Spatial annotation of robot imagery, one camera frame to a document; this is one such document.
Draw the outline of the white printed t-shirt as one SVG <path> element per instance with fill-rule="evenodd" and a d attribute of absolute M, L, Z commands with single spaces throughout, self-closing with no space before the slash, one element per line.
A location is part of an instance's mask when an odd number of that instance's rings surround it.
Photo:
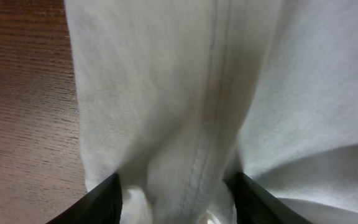
<path fill-rule="evenodd" d="M 85 186 L 123 223 L 233 223 L 238 172 L 358 223 L 358 1 L 65 2 Z"/>

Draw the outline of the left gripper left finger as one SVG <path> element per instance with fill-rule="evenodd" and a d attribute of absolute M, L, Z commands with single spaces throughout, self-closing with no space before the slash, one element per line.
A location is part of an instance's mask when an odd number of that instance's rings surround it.
<path fill-rule="evenodd" d="M 119 175 L 112 174 L 47 224 L 119 224 L 122 204 Z"/>

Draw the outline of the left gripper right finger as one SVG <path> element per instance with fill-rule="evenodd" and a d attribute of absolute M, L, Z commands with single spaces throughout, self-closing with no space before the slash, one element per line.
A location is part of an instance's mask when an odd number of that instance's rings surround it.
<path fill-rule="evenodd" d="M 229 179 L 237 224 L 311 224 L 242 172 Z"/>

